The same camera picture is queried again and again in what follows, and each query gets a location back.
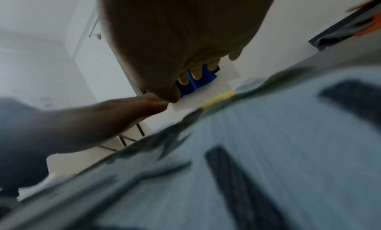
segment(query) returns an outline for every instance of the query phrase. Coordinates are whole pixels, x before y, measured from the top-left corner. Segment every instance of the ceiling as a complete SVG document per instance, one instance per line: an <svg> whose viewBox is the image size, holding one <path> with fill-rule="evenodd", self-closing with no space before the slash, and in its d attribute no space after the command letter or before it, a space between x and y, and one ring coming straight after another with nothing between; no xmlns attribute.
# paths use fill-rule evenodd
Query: ceiling
<svg viewBox="0 0 381 230"><path fill-rule="evenodd" d="M0 30L62 42L78 0L0 0Z"/></svg>

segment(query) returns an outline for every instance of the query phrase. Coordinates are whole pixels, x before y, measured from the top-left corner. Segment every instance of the finger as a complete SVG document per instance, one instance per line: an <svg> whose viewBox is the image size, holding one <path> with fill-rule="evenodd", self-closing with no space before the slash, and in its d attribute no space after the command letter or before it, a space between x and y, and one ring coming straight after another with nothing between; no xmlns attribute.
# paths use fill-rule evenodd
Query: finger
<svg viewBox="0 0 381 230"><path fill-rule="evenodd" d="M202 65L193 66L189 69L190 74L192 75L193 79L199 80L202 77Z"/></svg>
<svg viewBox="0 0 381 230"><path fill-rule="evenodd" d="M219 61L220 61L220 58L218 60L209 62L208 65L207 65L208 70L209 71L215 71L216 68L218 67Z"/></svg>
<svg viewBox="0 0 381 230"><path fill-rule="evenodd" d="M180 82L180 84L182 85L187 85L189 84L189 79L188 79L188 72L185 71L185 72L182 72L179 77L178 77L178 81Z"/></svg>
<svg viewBox="0 0 381 230"><path fill-rule="evenodd" d="M156 90L154 93L158 97L172 103L176 103L181 96L180 91L176 85L173 85L170 88Z"/></svg>
<svg viewBox="0 0 381 230"><path fill-rule="evenodd" d="M238 59L238 57L241 55L241 53L242 53L242 50L239 50L239 51L236 51L236 52L229 54L229 60L234 61L234 60Z"/></svg>

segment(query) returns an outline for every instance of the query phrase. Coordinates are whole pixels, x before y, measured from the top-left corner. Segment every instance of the blue fabric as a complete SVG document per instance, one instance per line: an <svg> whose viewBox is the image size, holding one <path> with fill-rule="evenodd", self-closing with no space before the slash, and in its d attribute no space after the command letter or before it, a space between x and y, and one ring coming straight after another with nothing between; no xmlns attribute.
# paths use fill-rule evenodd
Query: blue fabric
<svg viewBox="0 0 381 230"><path fill-rule="evenodd" d="M189 95L189 94L193 93L195 90L197 90L198 88L201 88L204 85L207 85L207 84L211 83L212 81L214 81L214 79L217 78L217 76L215 75L215 73L217 71L219 71L219 67L217 67L217 69L212 72L206 68L206 65L203 65L202 66L202 77L199 80L193 79L191 73L188 71L187 74L188 74L189 84L182 85L182 84L180 84L180 82L176 81L176 86L180 90L181 97Z"/></svg>

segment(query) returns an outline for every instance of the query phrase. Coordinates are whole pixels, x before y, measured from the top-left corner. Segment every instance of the orange object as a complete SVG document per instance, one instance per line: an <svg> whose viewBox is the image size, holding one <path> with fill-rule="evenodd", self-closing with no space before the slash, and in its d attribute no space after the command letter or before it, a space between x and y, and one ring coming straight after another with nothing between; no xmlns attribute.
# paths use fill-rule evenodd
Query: orange object
<svg viewBox="0 0 381 230"><path fill-rule="evenodd" d="M365 35L365 34L368 34L370 32L373 32L375 30L380 29L381 28L381 13L376 14L376 16L374 16L372 22L374 22L374 25L372 25L371 27L367 28L364 31L361 31L361 32L354 34L354 36L359 37L359 36L362 36L362 35Z"/></svg>

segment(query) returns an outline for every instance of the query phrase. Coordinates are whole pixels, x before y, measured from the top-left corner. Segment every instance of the black stripe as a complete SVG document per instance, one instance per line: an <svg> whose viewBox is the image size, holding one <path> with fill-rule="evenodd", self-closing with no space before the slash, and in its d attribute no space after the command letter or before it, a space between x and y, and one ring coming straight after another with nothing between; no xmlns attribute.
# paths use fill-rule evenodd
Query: black stripe
<svg viewBox="0 0 381 230"><path fill-rule="evenodd" d="M357 117L367 120L381 128L381 88L361 82L345 80L319 94Z"/></svg>
<svg viewBox="0 0 381 230"><path fill-rule="evenodd" d="M280 211L221 146L205 158L237 229L289 229Z"/></svg>

